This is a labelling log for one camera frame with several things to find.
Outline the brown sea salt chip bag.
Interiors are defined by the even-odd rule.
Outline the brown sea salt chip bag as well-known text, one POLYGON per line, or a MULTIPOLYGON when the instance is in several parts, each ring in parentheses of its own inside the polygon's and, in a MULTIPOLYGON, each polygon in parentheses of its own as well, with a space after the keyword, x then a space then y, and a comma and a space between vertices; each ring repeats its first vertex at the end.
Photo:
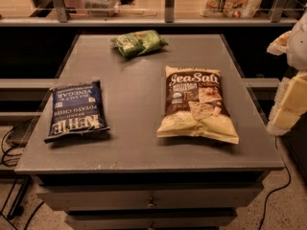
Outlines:
POLYGON ((158 137, 205 137, 237 145, 223 99, 221 71, 167 66, 165 115, 158 137))

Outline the green snack bag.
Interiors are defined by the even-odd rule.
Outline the green snack bag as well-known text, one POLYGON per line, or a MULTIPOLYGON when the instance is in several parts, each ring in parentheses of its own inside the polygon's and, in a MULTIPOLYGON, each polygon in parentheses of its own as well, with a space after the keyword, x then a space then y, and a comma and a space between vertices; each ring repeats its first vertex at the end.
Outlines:
POLYGON ((155 30, 121 34, 111 39, 125 58, 133 58, 159 50, 168 42, 155 30))

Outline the blue kettle chip bag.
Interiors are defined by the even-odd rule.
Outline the blue kettle chip bag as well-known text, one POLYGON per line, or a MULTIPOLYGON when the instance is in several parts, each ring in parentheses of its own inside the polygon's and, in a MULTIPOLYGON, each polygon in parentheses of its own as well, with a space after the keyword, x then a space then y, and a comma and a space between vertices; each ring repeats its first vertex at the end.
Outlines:
POLYGON ((109 130, 98 80, 52 89, 52 118, 45 143, 70 135, 109 130))

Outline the colourful snack bag on shelf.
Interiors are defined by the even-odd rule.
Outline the colourful snack bag on shelf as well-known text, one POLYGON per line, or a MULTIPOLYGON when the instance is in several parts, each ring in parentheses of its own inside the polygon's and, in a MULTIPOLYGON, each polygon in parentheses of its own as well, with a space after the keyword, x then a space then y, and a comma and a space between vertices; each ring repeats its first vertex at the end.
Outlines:
POLYGON ((205 0, 201 12, 205 17, 252 18, 262 0, 205 0))

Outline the round metal drawer knob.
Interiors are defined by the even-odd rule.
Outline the round metal drawer knob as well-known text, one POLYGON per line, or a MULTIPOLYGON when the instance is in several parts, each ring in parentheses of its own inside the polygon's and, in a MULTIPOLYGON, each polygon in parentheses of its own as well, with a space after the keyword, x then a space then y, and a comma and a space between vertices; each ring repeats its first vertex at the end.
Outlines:
POLYGON ((156 203, 154 202, 154 199, 152 198, 152 197, 150 197, 149 198, 149 202, 148 202, 148 204, 147 204, 147 207, 149 208, 149 209, 152 209, 152 208, 154 208, 156 206, 156 203))

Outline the clear plastic container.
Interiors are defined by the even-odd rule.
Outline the clear plastic container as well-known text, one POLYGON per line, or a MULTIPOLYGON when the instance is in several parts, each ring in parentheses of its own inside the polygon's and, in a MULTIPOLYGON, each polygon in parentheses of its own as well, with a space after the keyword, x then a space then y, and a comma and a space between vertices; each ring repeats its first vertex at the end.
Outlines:
POLYGON ((83 0, 83 5, 90 16, 110 17, 114 15, 118 0, 83 0))

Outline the grey metal shelf rail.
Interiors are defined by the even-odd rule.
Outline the grey metal shelf rail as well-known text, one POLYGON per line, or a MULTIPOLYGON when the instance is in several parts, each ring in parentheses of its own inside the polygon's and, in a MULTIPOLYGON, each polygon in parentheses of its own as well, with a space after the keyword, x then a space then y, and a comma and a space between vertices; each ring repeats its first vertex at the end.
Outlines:
POLYGON ((3 26, 292 26, 306 0, 262 0, 252 18, 205 17, 205 0, 118 0, 114 15, 90 16, 83 0, 0 0, 3 26))

